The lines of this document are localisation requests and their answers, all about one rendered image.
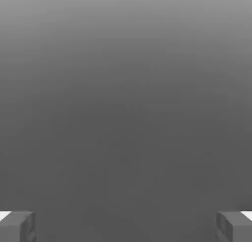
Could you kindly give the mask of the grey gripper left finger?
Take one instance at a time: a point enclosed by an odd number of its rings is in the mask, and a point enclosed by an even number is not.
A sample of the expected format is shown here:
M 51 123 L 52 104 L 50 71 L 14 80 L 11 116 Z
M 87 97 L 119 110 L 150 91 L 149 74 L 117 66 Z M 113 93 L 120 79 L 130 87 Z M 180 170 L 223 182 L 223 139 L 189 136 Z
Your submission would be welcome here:
M 36 242 L 33 211 L 0 211 L 0 242 Z

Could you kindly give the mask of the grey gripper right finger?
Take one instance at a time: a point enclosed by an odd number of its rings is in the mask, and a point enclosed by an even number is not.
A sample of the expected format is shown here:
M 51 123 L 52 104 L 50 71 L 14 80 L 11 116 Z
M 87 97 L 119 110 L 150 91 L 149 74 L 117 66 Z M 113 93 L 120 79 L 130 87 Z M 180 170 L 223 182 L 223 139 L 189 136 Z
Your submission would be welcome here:
M 252 242 L 252 211 L 218 211 L 215 242 Z

